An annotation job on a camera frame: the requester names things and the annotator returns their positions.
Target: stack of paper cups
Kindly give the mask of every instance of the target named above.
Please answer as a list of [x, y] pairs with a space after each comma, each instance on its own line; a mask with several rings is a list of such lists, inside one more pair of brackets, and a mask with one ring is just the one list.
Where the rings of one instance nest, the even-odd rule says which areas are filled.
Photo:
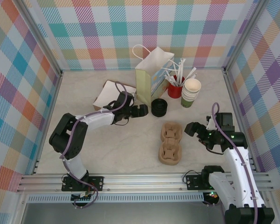
[[198, 93], [201, 89], [201, 83], [194, 78], [189, 78], [185, 81], [182, 88], [182, 106], [192, 106], [194, 100], [197, 98]]

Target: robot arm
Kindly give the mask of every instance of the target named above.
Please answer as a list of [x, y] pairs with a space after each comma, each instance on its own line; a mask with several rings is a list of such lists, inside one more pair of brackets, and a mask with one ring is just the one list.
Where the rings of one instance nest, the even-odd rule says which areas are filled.
[[[217, 124], [222, 131], [231, 139], [237, 147], [237, 151], [232, 144], [216, 128]], [[214, 145], [220, 145], [222, 154], [226, 157], [231, 168], [233, 185], [231, 186], [224, 174], [222, 168], [212, 170], [213, 166], [206, 166], [202, 170], [202, 180], [206, 186], [213, 187], [220, 197], [225, 208], [226, 224], [247, 224], [254, 220], [254, 201], [256, 200], [258, 211], [258, 224], [271, 223], [274, 219], [272, 208], [266, 208], [262, 199], [249, 163], [248, 145], [245, 135], [241, 132], [235, 132], [232, 121], [232, 113], [216, 113], [216, 117], [207, 117], [209, 122], [207, 126], [192, 122], [187, 124], [185, 133], [194, 136], [197, 133], [199, 142], [205, 145], [206, 149], [212, 152]], [[250, 182], [253, 186], [255, 197], [252, 196]]]
[[114, 109], [119, 108], [124, 103], [125, 97], [125, 93], [121, 92], [116, 101], [109, 103], [109, 105], [90, 116], [73, 116], [70, 113], [67, 113], [60, 119], [49, 139], [49, 144], [60, 154], [63, 154], [67, 147], [70, 140], [70, 132], [72, 131], [74, 124], [77, 120], [80, 120], [75, 127], [70, 146], [63, 159], [63, 163], [69, 173], [77, 179], [83, 182], [89, 182], [88, 171], [84, 167], [80, 156], [87, 131], [106, 125], [116, 124], [122, 119], [143, 117], [148, 114], [148, 107], [146, 105], [140, 105], [139, 107], [133, 105], [134, 98], [132, 94], [129, 93], [127, 94], [125, 105], [119, 110], [114, 111]]

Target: white cardboard piece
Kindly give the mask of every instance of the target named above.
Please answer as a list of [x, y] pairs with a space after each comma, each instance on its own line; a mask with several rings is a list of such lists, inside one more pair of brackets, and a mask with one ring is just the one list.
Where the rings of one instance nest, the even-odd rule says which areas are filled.
[[[123, 87], [120, 84], [118, 84], [117, 86], [120, 91], [124, 91]], [[125, 84], [124, 86], [126, 88], [126, 91], [131, 93], [135, 97], [136, 88]], [[118, 96], [119, 91], [116, 89], [115, 82], [107, 80], [104, 84], [103, 90], [101, 91], [97, 99], [94, 101], [93, 107], [95, 110], [99, 110], [104, 106], [108, 105], [110, 102], [117, 100]]]

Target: colorful checkered pattern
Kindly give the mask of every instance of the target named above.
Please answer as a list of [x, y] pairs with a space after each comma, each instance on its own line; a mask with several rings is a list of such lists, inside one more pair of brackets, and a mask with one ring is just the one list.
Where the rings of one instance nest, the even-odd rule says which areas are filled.
[[[136, 44], [150, 50], [159, 46], [175, 53], [176, 61], [184, 57], [187, 67], [222, 67], [235, 34], [244, 27], [236, 24], [253, 0], [25, 2], [60, 66], [83, 70], [134, 68], [140, 62], [132, 54]], [[136, 53], [147, 56], [142, 48]]]
[[247, 13], [240, 29], [238, 30], [238, 33], [237, 33], [233, 43], [232, 43], [232, 46], [230, 47], [230, 49], [228, 51], [227, 57], [225, 58], [225, 61], [223, 63], [223, 67], [226, 67], [226, 65], [227, 65], [227, 63], [230, 59], [230, 56], [233, 53], [233, 50], [234, 50], [235, 46], [238, 44], [238, 41], [241, 39], [241, 37], [243, 35], [243, 31], [246, 29], [246, 27], [248, 25], [248, 21], [250, 20], [251, 16], [253, 15], [253, 12], [254, 12], [258, 2], [259, 2], [259, 0], [253, 0], [253, 3], [250, 6], [249, 11], [248, 11], [248, 13]]
[[270, 1], [230, 78], [260, 169], [280, 188], [280, 0]]
[[0, 0], [0, 224], [39, 146], [57, 74], [11, 0]]

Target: beige table surface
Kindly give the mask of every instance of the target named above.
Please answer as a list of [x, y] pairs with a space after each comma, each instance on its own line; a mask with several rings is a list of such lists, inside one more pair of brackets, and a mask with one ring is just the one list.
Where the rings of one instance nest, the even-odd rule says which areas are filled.
[[[46, 142], [42, 151], [37, 173], [65, 173], [59, 154], [49, 144], [49, 137], [65, 113], [82, 115], [94, 111], [92, 103], [107, 80], [118, 80], [135, 86], [134, 70], [66, 71], [57, 97]], [[220, 104], [221, 112], [232, 112], [233, 108], [221, 70], [197, 70], [197, 79], [202, 83], [201, 91], [190, 108], [181, 106], [181, 99], [172, 99], [167, 91], [161, 98], [168, 102], [167, 114], [157, 118], [149, 114], [143, 118], [130, 119], [126, 126], [104, 126], [87, 133], [82, 161], [90, 173], [173, 173], [196, 170], [205, 165], [220, 165], [229, 171], [224, 156], [211, 154], [198, 142], [183, 132], [182, 159], [175, 166], [164, 165], [158, 160], [161, 144], [162, 124], [178, 122], [183, 129], [190, 122], [206, 124], [214, 102]]]

